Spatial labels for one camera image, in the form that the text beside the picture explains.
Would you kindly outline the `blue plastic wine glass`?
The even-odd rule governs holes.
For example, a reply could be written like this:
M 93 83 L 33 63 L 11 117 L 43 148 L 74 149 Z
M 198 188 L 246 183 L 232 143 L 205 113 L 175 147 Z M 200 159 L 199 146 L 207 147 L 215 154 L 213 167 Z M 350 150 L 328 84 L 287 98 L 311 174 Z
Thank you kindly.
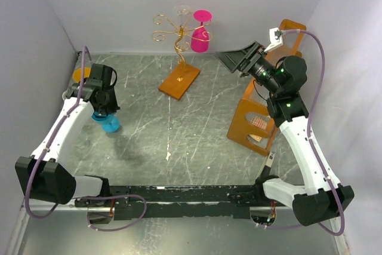
M 101 115 L 97 112 L 94 112 L 92 114 L 92 119 L 96 123 L 101 125 L 102 129 L 106 133 L 114 133 L 114 132 L 118 131 L 118 129 L 120 127 L 119 119 L 114 114 Z

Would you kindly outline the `pink plastic wine glass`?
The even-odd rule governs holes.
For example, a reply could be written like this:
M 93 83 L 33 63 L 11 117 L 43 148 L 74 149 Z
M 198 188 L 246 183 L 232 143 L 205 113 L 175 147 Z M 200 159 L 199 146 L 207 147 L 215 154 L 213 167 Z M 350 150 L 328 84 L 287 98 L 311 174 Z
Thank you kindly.
M 200 24 L 193 31 L 190 47 L 196 53 L 204 53 L 209 49 L 209 41 L 211 40 L 205 26 L 210 24 L 212 14 L 207 10 L 197 10 L 193 16 Z

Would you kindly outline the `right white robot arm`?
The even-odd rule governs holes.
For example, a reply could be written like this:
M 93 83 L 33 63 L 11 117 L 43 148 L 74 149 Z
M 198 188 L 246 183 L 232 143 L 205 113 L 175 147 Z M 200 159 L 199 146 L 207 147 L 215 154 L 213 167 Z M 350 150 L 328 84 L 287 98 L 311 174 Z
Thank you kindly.
M 309 112 L 299 93 L 307 81 L 305 60 L 284 56 L 272 65 L 258 42 L 243 50 L 214 55 L 230 73 L 252 76 L 269 92 L 268 114 L 289 143 L 303 176 L 302 186 L 291 185 L 277 176 L 261 176 L 254 185 L 254 201 L 262 206 L 272 200 L 280 202 L 293 210 L 303 226 L 336 217 L 344 219 L 344 211 L 355 194 L 330 169 L 314 137 Z

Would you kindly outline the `clear wine glass front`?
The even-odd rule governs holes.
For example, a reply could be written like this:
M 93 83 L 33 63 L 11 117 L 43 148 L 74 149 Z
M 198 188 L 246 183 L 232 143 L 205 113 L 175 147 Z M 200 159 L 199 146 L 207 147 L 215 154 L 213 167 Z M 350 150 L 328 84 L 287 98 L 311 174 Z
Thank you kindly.
M 90 141 L 89 141 L 88 137 L 86 135 L 80 134 L 78 139 L 77 139 L 75 146 L 78 149 L 85 149 L 89 146 L 89 144 L 90 144 Z

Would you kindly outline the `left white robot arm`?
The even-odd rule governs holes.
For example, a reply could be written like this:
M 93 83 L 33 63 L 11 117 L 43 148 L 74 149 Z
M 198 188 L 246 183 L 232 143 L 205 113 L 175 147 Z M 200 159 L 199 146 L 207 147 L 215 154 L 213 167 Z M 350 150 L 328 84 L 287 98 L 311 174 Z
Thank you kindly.
M 31 156 L 21 156 L 15 164 L 25 197 L 55 204 L 89 197 L 99 207 L 110 202 L 112 193 L 108 179 L 75 177 L 64 167 L 64 162 L 89 119 L 107 133 L 119 129 L 116 80 L 114 68 L 93 64 L 84 84 L 74 83 L 68 89 L 63 108 L 43 142 Z

